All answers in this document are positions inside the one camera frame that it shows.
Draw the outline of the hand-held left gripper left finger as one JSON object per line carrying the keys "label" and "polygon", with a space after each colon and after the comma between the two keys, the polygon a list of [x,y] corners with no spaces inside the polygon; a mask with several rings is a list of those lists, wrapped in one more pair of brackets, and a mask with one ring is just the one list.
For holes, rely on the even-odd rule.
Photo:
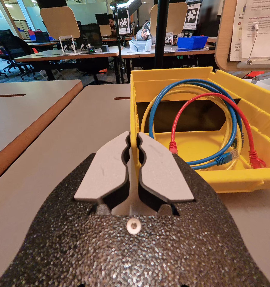
{"label": "hand-held left gripper left finger", "polygon": [[130,181],[130,132],[125,131],[102,146],[77,189],[76,201],[125,201]]}

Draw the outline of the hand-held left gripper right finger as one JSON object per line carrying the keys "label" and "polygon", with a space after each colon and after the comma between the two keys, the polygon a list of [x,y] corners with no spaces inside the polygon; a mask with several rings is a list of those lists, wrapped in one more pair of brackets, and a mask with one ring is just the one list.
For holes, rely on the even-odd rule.
{"label": "hand-held left gripper right finger", "polygon": [[144,190],[166,203],[193,201],[194,196],[173,154],[161,143],[139,132],[138,149],[143,154],[139,182]]}

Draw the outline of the yellow plastic bin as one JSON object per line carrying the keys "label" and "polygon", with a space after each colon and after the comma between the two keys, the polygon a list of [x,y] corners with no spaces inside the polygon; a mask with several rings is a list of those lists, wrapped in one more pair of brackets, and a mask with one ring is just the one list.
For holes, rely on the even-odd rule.
{"label": "yellow plastic bin", "polygon": [[[137,133],[148,104],[163,88],[185,79],[211,81],[234,99],[246,116],[254,139],[258,157],[266,168],[252,169],[249,162],[247,132],[243,126],[244,147],[235,166],[226,170],[227,164],[197,171],[217,193],[252,192],[270,189],[270,90],[262,84],[256,85],[223,71],[213,72],[211,67],[194,67],[164,70],[137,70],[131,72],[131,146],[136,170],[139,151]],[[185,161],[194,161],[210,156],[220,149],[226,130],[176,132],[178,155]]]}

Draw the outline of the grey desk with wooden edge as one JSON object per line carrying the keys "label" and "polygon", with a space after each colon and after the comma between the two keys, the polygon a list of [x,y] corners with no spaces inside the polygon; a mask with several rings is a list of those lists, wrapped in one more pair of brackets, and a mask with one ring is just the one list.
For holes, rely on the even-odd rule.
{"label": "grey desk with wooden edge", "polygon": [[0,177],[82,89],[80,80],[0,83]]}

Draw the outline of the long grey desk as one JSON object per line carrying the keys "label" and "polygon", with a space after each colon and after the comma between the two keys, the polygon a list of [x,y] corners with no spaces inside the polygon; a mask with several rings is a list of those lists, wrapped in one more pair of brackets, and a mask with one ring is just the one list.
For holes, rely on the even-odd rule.
{"label": "long grey desk", "polygon": [[[215,62],[215,46],[205,45],[202,49],[185,50],[174,46],[175,52],[164,52],[162,69],[171,69],[176,67],[199,66],[199,67],[213,67],[216,69]],[[132,67],[142,66],[145,70],[154,69],[155,45],[151,46],[151,50],[147,52],[130,52],[130,49],[121,47],[122,63],[126,60],[126,66],[123,66],[124,73],[127,73],[127,83],[130,83],[131,66],[130,60],[138,58]],[[89,54],[83,51],[81,54],[72,55],[71,53],[63,54],[61,50],[48,50],[44,52],[35,53],[28,56],[16,58],[15,61],[19,63],[29,63],[35,71],[44,70],[47,74],[47,79],[55,80],[52,70],[62,69],[78,69],[83,72],[93,74],[96,71],[107,68],[107,60],[110,57],[114,58],[114,70],[116,83],[121,84],[120,66],[119,66],[119,50],[118,47],[112,46],[109,52],[103,53],[100,49],[96,49],[96,53]]]}

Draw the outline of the black bin divider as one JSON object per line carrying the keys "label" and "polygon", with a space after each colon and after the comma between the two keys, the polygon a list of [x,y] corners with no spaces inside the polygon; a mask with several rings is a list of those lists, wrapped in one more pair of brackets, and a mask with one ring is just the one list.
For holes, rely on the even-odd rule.
{"label": "black bin divider", "polygon": [[[187,102],[161,101],[154,117],[156,133],[171,132],[174,119],[180,108]],[[200,99],[189,104],[180,115],[176,132],[220,131],[225,129],[224,111],[207,99]]]}

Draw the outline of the black tripod stand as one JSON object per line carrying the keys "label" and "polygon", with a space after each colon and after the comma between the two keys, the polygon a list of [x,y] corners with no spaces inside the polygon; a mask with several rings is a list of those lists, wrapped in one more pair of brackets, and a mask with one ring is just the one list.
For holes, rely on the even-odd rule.
{"label": "black tripod stand", "polygon": [[119,66],[120,66],[120,77],[121,77],[121,83],[124,84],[124,68],[123,68],[123,63],[122,63],[122,54],[121,54],[121,36],[119,34],[119,18],[118,18],[118,3],[117,1],[112,1],[110,3],[110,7],[113,7],[113,14],[114,14],[114,19],[116,23],[116,36],[117,36],[117,45],[118,45],[118,50],[119,50]]}

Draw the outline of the clear plastic container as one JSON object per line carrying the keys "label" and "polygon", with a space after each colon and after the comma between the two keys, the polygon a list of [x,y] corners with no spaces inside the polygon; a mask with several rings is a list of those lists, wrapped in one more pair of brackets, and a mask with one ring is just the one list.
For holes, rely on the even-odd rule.
{"label": "clear plastic container", "polygon": [[130,52],[147,52],[151,50],[152,39],[145,41],[129,41]]}

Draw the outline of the black pole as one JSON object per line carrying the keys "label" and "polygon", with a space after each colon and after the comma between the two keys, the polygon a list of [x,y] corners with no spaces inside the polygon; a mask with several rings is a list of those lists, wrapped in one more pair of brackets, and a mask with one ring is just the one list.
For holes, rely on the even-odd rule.
{"label": "black pole", "polygon": [[169,0],[159,0],[157,25],[156,25],[155,58],[154,58],[155,69],[162,69],[163,67],[168,12],[169,12]]}

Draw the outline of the page holder ledge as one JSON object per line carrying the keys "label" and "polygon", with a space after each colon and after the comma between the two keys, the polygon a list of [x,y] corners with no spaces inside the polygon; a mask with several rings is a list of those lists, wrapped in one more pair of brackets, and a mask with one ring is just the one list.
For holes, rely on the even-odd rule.
{"label": "page holder ledge", "polygon": [[252,21],[241,39],[239,70],[270,70],[270,19]]}

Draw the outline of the framed marker sign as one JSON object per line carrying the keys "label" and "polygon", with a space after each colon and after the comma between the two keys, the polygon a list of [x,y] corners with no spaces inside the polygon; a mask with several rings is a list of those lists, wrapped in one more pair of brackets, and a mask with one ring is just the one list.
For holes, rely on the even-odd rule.
{"label": "framed marker sign", "polygon": [[130,34],[130,19],[129,17],[118,19],[119,35]]}
{"label": "framed marker sign", "polygon": [[187,14],[183,30],[196,30],[202,1],[193,1],[187,3]]}

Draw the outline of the wooden document stand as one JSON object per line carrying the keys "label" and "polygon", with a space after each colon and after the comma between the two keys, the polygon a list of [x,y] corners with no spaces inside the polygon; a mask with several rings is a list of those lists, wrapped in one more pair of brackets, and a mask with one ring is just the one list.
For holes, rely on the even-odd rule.
{"label": "wooden document stand", "polygon": [[72,55],[81,54],[81,52],[76,52],[74,43],[74,39],[80,37],[80,30],[70,7],[42,8],[40,16],[50,36],[59,40],[63,54],[66,54],[66,45],[63,46],[63,40],[72,40]]}
{"label": "wooden document stand", "polygon": [[[187,14],[187,4],[185,2],[170,3],[168,9],[167,26],[165,41],[168,41],[169,45],[164,48],[164,52],[175,52],[173,49],[173,36],[179,35],[183,31],[185,18]],[[150,33],[153,37],[156,36],[158,18],[158,4],[154,5],[151,9],[150,17]]]}
{"label": "wooden document stand", "polygon": [[237,0],[226,0],[223,2],[215,50],[215,62],[217,66],[226,72],[270,71],[270,59],[266,57],[252,59],[252,63],[250,64],[241,63],[240,61],[229,61],[236,7]]}

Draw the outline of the black office chair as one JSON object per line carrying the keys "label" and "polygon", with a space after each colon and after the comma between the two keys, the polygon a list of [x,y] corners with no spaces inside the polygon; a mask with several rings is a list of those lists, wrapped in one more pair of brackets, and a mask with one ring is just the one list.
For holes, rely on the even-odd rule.
{"label": "black office chair", "polygon": [[7,52],[11,63],[19,69],[22,80],[24,80],[24,76],[30,76],[30,74],[32,74],[34,80],[37,80],[34,69],[29,63],[19,63],[15,61],[16,58],[34,54],[33,49],[24,40],[13,35],[11,30],[0,30],[0,44]]}

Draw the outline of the printed instruction sheet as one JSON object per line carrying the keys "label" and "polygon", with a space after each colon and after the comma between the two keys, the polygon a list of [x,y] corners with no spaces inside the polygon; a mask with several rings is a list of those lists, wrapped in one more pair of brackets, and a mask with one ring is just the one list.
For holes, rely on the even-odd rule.
{"label": "printed instruction sheet", "polygon": [[270,59],[270,0],[239,0],[233,22],[230,61]]}

